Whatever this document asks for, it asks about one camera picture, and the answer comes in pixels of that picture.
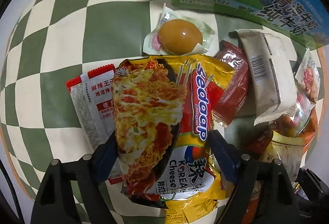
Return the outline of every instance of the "yellow snack bag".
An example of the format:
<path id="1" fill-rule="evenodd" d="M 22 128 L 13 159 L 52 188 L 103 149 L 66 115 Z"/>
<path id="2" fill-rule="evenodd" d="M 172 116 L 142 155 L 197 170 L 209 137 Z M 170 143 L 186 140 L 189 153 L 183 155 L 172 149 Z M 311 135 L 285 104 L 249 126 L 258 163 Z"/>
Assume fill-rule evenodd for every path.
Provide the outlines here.
<path id="1" fill-rule="evenodd" d="M 199 192 L 186 200 L 167 201 L 165 224 L 191 223 L 213 211 L 218 202 L 225 199 L 225 190 L 220 174 L 209 164 L 215 180 L 205 192 Z"/>
<path id="2" fill-rule="evenodd" d="M 282 161 L 290 181 L 297 178 L 303 156 L 304 138 L 285 137 L 273 131 L 271 143 L 260 157 L 259 161 L 271 163 L 278 158 Z"/>
<path id="3" fill-rule="evenodd" d="M 215 190 L 208 192 L 220 175 L 210 167 L 206 139 L 212 101 L 233 74 L 228 64 L 199 54 L 151 55 L 119 65 L 113 79 L 116 141 L 122 192 L 132 201 L 187 199 L 196 193 L 208 196 L 198 196 L 202 200 L 194 205 L 219 199 Z"/>

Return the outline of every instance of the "checkered tablecloth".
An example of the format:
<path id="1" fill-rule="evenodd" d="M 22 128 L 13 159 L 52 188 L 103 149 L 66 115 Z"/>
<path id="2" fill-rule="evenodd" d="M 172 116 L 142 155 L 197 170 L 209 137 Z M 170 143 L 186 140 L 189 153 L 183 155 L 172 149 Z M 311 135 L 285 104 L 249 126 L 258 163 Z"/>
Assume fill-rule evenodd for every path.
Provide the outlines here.
<path id="1" fill-rule="evenodd" d="M 32 199 L 52 159 L 70 162 L 91 152 L 65 82 L 113 59 L 141 56 L 144 37 L 156 27 L 164 3 L 170 7 L 170 0 L 33 0 L 23 12 L 3 65 L 0 118 L 8 156 Z M 268 30 L 213 13 L 180 13 L 203 20 L 216 31 L 209 55 L 219 51 L 218 42 L 223 39 L 238 45 L 231 32 L 234 29 Z M 278 35 L 285 42 L 295 72 L 305 48 Z M 323 80 L 317 51 L 312 54 Z M 319 119 L 323 98 L 321 86 L 316 105 Z M 251 98 L 245 107 L 253 106 Z M 228 142 L 239 145 L 241 138 L 255 133 L 254 118 L 253 114 L 238 117 L 221 132 Z M 88 222 L 77 183 L 72 186 L 78 211 Z M 100 189 L 118 223 L 164 223 L 163 210 L 131 203 L 120 194 L 121 184 L 104 183 Z M 198 221 L 213 223 L 219 213 L 215 209 Z"/>

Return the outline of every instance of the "white wall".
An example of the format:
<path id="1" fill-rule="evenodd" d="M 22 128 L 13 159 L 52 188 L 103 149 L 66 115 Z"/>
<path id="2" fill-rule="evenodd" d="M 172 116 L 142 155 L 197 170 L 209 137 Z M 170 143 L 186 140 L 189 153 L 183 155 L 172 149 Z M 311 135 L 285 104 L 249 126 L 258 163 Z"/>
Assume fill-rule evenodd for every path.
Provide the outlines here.
<path id="1" fill-rule="evenodd" d="M 27 5 L 31 1 L 32 0 L 12 0 L 0 19 L 0 67 L 2 67 L 2 64 L 6 56 L 6 45 L 8 42 L 8 38 L 13 28 L 15 27 L 15 24 L 18 21 L 20 15 L 22 14 L 23 10 L 27 7 Z M 1 140 L 0 140 L 0 159 L 4 164 L 7 173 L 9 174 L 9 177 L 16 190 L 16 194 L 19 199 L 19 203 L 24 216 L 25 223 L 29 224 L 31 222 L 33 201 L 25 194 L 25 192 L 22 191 L 21 187 L 17 183 L 16 178 L 13 175 L 12 169 L 8 163 L 8 159 L 4 150 L 4 145 L 2 144 Z M 15 209 L 15 204 L 12 199 L 12 194 L 9 190 L 9 187 L 1 171 L 0 171 L 0 190 L 2 191 L 4 197 L 8 201 L 13 211 L 17 214 Z"/>

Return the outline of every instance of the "snack package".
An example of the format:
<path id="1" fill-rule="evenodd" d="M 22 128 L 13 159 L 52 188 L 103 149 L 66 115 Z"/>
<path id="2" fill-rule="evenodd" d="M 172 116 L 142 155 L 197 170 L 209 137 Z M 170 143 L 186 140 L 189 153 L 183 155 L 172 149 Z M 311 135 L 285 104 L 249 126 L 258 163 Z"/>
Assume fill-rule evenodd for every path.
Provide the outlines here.
<path id="1" fill-rule="evenodd" d="M 285 134 L 286 132 L 286 129 L 283 127 L 283 124 L 278 123 L 279 121 L 282 121 L 282 119 L 279 118 L 274 123 L 269 124 L 269 127 L 263 132 L 263 134 L 259 136 L 255 141 L 247 145 L 245 147 L 245 150 L 254 154 L 255 158 L 263 154 L 268 145 L 271 143 L 274 131 L 279 134 Z M 317 116 L 316 110 L 315 108 L 313 108 L 310 112 L 309 118 L 307 119 L 305 127 L 303 127 L 302 131 L 297 135 L 297 137 L 304 139 L 302 154 L 306 153 L 307 149 L 310 147 L 310 142 L 314 138 L 316 130 Z"/>
<path id="2" fill-rule="evenodd" d="M 198 192 L 188 199 L 166 201 L 168 209 L 165 224 L 191 223 L 213 211 L 218 205 L 217 200 L 225 199 L 226 193 L 221 176 L 211 164 L 210 157 L 209 168 L 215 180 L 208 190 Z"/>
<path id="3" fill-rule="evenodd" d="M 116 141 L 122 192 L 132 201 L 187 199 L 210 188 L 210 104 L 233 74 L 229 65 L 200 54 L 120 64 L 113 80 Z"/>
<path id="4" fill-rule="evenodd" d="M 296 137 L 305 128 L 310 119 L 310 112 L 315 106 L 307 98 L 299 83 L 296 84 L 296 112 L 293 116 L 282 115 L 275 122 L 279 125 L 279 133 L 287 137 Z"/>
<path id="5" fill-rule="evenodd" d="M 282 40 L 263 30 L 240 29 L 237 33 L 246 52 L 256 98 L 254 124 L 295 113 L 297 99 L 290 62 Z"/>
<path id="6" fill-rule="evenodd" d="M 203 54 L 208 52 L 214 34 L 215 31 L 206 23 L 181 16 L 164 4 L 159 24 L 144 39 L 143 52 L 162 55 Z M 165 50 L 161 44 L 161 39 L 163 43 L 171 44 L 171 52 Z"/>
<path id="7" fill-rule="evenodd" d="M 211 106 L 215 120 L 222 123 L 224 127 L 227 127 L 231 124 L 246 99 L 248 90 L 248 62 L 239 47 L 224 40 L 221 43 L 225 48 L 215 58 L 229 64 L 235 69 L 235 72 L 221 98 Z"/>
<path id="8" fill-rule="evenodd" d="M 295 181 L 303 157 L 304 138 L 289 138 L 273 131 L 271 143 L 260 157 L 259 161 L 271 163 L 278 158 L 282 161 L 289 179 Z"/>
<path id="9" fill-rule="evenodd" d="M 93 150 L 105 143 L 115 130 L 112 98 L 115 71 L 114 65 L 106 65 L 66 82 L 79 122 Z M 121 181 L 118 160 L 109 181 L 111 184 Z"/>
<path id="10" fill-rule="evenodd" d="M 309 49 L 306 49 L 295 78 L 302 86 L 302 89 L 307 94 L 309 100 L 316 104 L 320 89 L 320 75 Z"/>

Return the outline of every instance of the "screw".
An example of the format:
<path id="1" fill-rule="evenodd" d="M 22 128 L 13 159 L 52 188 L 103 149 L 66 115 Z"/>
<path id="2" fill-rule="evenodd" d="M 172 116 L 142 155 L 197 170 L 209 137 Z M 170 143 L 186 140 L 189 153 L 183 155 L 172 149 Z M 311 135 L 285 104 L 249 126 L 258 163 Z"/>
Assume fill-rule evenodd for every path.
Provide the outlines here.
<path id="1" fill-rule="evenodd" d="M 83 160 L 90 160 L 92 158 L 92 155 L 91 154 L 86 154 L 82 157 Z"/>
<path id="2" fill-rule="evenodd" d="M 58 160 L 58 159 L 54 159 L 54 160 L 52 160 L 50 163 L 51 163 L 52 165 L 57 165 L 57 164 L 58 164 L 58 162 L 59 162 L 59 160 Z"/>
<path id="3" fill-rule="evenodd" d="M 241 155 L 241 158 L 242 158 L 243 160 L 245 160 L 245 161 L 248 161 L 248 160 L 250 159 L 250 155 L 248 155 L 248 154 L 243 154 L 243 155 Z"/>
<path id="4" fill-rule="evenodd" d="M 274 159 L 274 163 L 276 163 L 277 165 L 281 165 L 282 161 L 278 158 Z"/>

